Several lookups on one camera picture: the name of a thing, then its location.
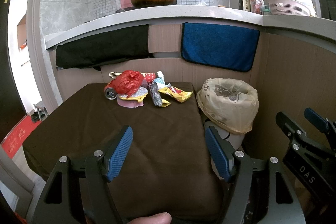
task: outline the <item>black door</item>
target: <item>black door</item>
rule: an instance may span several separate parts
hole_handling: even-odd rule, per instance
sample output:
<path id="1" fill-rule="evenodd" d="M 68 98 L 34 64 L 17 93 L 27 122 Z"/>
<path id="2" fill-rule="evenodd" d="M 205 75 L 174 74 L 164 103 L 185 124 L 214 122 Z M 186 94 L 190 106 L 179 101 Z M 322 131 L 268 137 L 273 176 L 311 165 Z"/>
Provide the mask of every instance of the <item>black door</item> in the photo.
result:
<path id="1" fill-rule="evenodd" d="M 8 56 L 7 20 L 10 0 L 0 0 L 0 142 L 26 115 Z"/>

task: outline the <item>blue towel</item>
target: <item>blue towel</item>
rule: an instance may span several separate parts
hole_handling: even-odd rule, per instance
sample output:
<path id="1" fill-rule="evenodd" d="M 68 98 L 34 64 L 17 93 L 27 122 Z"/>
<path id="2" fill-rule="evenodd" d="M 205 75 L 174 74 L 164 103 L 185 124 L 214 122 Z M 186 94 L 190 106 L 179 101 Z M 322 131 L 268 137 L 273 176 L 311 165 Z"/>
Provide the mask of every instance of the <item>blue towel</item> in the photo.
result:
<path id="1" fill-rule="evenodd" d="M 191 63 L 249 71 L 259 35 L 260 31 L 243 27 L 184 23 L 181 55 Z"/>

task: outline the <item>pink basket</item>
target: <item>pink basket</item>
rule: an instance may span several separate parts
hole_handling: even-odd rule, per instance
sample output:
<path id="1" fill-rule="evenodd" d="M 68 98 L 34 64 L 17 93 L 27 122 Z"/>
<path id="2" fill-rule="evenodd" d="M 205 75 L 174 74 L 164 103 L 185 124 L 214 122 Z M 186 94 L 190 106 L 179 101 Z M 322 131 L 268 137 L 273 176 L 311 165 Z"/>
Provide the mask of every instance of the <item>pink basket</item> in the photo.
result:
<path id="1" fill-rule="evenodd" d="M 268 0 L 272 15 L 309 16 L 309 9 L 295 0 Z"/>

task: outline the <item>countertop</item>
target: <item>countertop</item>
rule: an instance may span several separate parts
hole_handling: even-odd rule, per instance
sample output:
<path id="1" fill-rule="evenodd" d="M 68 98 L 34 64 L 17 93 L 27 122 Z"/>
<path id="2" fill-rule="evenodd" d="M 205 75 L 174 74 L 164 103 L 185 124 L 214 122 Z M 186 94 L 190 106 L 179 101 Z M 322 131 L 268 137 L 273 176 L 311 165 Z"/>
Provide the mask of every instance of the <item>countertop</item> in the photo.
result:
<path id="1" fill-rule="evenodd" d="M 46 35 L 44 37 L 45 47 L 48 49 L 79 35 L 114 25 L 167 18 L 209 18 L 232 20 L 262 27 L 290 29 L 336 42 L 336 21 L 329 19 L 294 15 L 262 16 L 237 9 L 215 6 L 171 5 L 143 8 L 113 14 L 92 20 L 65 32 Z"/>

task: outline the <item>red plastic bag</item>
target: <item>red plastic bag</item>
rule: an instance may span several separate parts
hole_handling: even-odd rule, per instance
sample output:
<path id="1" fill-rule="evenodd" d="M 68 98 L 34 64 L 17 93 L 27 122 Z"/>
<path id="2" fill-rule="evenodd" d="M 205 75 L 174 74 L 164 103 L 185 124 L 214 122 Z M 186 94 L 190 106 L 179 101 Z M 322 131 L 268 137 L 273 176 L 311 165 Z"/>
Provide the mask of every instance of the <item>red plastic bag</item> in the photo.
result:
<path id="1" fill-rule="evenodd" d="M 111 86 L 118 94 L 126 94 L 129 98 L 136 93 L 143 81 L 143 75 L 134 70 L 125 70 L 117 78 L 115 78 Z"/>

